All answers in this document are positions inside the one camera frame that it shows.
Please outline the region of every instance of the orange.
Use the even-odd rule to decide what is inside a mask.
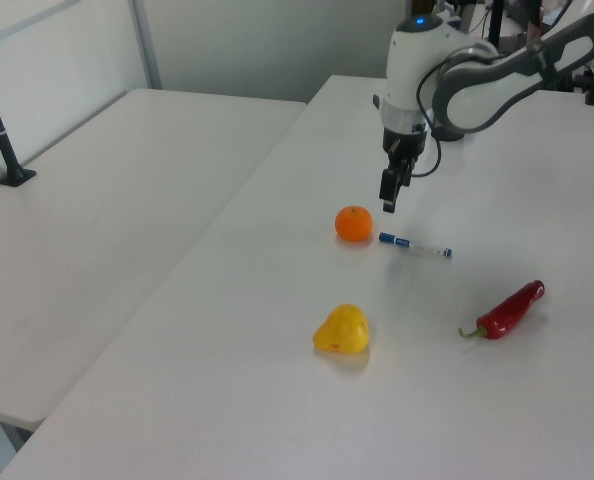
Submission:
[[[361,242],[373,231],[373,217],[364,207],[342,208],[335,218],[335,230],[348,242]]]

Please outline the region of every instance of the red chili pepper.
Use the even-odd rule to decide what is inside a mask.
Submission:
[[[544,284],[540,280],[529,283],[514,293],[486,315],[477,319],[477,330],[465,334],[459,329],[464,338],[485,337],[497,340],[510,332],[519,321],[524,318],[530,306],[544,296]]]

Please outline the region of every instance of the yellow object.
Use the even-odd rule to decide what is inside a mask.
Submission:
[[[370,340],[370,327],[364,312],[355,305],[340,305],[328,315],[313,335],[318,350],[359,353]]]

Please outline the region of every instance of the blue marker cap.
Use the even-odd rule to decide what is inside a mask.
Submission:
[[[381,232],[379,234],[379,241],[380,242],[395,243],[395,238],[396,237],[394,235],[391,235],[389,233]]]

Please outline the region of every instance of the pepper stem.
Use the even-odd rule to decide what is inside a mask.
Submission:
[[[488,334],[488,330],[486,330],[486,327],[477,327],[477,330],[474,332],[464,333],[464,331],[460,328],[459,334],[464,338],[485,337]]]

